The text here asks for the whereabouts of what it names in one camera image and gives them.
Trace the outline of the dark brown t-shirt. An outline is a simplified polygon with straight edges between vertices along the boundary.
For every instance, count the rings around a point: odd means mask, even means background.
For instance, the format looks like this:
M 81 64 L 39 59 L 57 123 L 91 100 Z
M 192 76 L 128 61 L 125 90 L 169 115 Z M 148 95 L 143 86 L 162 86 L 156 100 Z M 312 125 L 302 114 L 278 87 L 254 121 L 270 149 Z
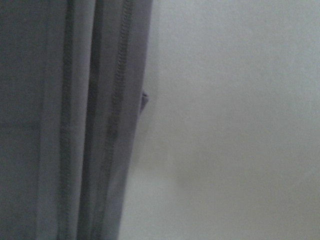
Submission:
M 116 240 L 152 1 L 0 3 L 0 237 Z

